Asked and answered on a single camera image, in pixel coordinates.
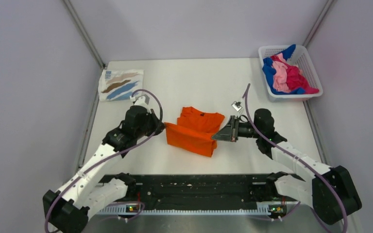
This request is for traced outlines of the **orange t shirt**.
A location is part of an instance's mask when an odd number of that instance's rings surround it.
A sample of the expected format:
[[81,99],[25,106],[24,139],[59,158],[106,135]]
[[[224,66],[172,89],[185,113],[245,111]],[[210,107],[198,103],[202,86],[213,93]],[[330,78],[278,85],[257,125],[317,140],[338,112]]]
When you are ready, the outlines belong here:
[[212,136],[220,129],[225,116],[183,107],[175,124],[166,122],[167,143],[189,152],[212,157],[217,142]]

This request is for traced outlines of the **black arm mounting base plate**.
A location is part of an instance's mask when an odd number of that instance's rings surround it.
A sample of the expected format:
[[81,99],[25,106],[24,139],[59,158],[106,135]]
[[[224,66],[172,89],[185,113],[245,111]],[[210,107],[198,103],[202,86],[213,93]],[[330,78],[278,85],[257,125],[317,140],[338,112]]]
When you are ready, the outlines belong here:
[[118,201],[140,201],[146,210],[256,210],[263,202],[292,201],[267,187],[266,174],[131,175]]

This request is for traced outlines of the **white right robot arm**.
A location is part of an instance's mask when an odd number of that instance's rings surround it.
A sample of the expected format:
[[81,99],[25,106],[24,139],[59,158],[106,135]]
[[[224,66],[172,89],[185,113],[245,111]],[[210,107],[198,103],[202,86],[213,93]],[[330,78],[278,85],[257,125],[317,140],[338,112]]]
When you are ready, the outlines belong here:
[[311,207],[318,218],[333,225],[362,208],[362,202],[349,171],[330,167],[297,150],[274,127],[268,109],[257,109],[253,122],[231,116],[228,123],[212,136],[216,141],[237,142],[241,137],[256,139],[259,151],[289,168],[292,173],[276,172],[266,178],[265,193],[271,200],[282,196]]

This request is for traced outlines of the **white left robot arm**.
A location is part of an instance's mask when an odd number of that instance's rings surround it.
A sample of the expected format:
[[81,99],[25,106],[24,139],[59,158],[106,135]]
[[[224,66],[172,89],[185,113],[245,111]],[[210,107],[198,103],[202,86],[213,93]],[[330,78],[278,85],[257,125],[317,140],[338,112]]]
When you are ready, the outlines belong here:
[[106,133],[84,166],[56,191],[48,190],[44,194],[44,231],[48,233],[52,225],[57,233],[81,233],[104,207],[121,198],[132,200],[136,187],[126,173],[120,173],[99,189],[96,185],[129,151],[163,132],[162,118],[162,109],[156,115],[146,104],[131,106],[124,120]]

